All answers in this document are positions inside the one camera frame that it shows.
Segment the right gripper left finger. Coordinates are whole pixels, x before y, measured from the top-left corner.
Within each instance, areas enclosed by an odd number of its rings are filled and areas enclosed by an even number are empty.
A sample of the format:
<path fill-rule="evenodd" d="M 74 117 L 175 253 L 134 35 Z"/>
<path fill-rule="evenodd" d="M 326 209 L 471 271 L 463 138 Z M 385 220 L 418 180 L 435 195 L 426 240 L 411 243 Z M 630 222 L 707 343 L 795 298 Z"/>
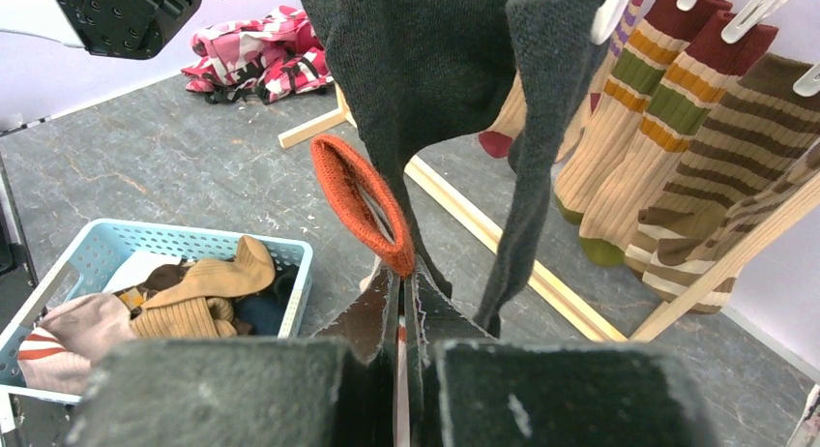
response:
<path fill-rule="evenodd" d="M 380 266 L 307 338 L 143 339 L 93 369 L 68 446 L 390 446 L 397 299 Z"/>

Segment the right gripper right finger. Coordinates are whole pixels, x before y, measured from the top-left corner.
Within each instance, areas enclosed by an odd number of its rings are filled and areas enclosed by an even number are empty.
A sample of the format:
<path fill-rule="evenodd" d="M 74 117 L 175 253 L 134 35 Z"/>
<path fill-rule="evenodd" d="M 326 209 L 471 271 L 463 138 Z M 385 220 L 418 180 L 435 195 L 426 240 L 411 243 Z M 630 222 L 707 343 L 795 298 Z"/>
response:
<path fill-rule="evenodd" d="M 418 261 L 405 281 L 414 446 L 714 446 L 684 363 L 649 344 L 507 343 Z"/>

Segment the beige pink sock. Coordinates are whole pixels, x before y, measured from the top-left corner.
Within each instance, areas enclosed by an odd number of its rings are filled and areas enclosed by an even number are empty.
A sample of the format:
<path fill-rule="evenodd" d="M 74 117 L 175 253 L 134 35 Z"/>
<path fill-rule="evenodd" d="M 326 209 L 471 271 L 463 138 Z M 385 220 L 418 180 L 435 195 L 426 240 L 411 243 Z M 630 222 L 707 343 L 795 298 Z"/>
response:
<path fill-rule="evenodd" d="M 316 178 L 339 220 L 404 286 L 416 267 L 411 230 L 391 189 L 351 144 L 331 134 L 310 142 Z"/>

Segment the red white striped sock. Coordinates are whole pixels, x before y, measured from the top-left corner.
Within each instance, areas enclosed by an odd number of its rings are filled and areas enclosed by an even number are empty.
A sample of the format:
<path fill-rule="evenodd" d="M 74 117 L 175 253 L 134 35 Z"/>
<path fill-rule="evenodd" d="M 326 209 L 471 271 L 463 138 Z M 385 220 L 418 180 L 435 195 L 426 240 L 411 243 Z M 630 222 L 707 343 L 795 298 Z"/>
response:
<path fill-rule="evenodd" d="M 131 311 L 112 294 L 72 299 L 51 311 L 20 344 L 17 362 L 30 389 L 79 396 L 94 365 L 132 340 Z"/>

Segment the black sock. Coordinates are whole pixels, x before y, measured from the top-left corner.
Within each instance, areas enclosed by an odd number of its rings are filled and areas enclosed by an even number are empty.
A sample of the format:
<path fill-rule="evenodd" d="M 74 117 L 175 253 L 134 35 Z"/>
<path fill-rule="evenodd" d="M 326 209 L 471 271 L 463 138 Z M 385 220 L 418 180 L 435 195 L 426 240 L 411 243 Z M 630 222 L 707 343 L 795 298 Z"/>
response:
<path fill-rule="evenodd" d="M 421 257 L 404 169 L 427 146 L 498 116 L 514 77 L 507 1 L 301 0 Z"/>
<path fill-rule="evenodd" d="M 506 4 L 526 114 L 513 143 L 510 212 L 475 322 L 500 335 L 500 310 L 527 284 L 551 197 L 550 168 L 606 48 L 590 41 L 604 0 L 509 0 Z"/>

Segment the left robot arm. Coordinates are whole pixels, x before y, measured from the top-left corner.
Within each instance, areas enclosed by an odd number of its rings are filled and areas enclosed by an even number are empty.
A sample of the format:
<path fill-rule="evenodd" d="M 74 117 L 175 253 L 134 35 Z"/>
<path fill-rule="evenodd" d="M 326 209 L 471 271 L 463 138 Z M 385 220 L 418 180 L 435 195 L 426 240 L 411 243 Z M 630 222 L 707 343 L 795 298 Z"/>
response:
<path fill-rule="evenodd" d="M 155 57 L 202 0 L 1 0 L 1 30 L 104 57 Z"/>

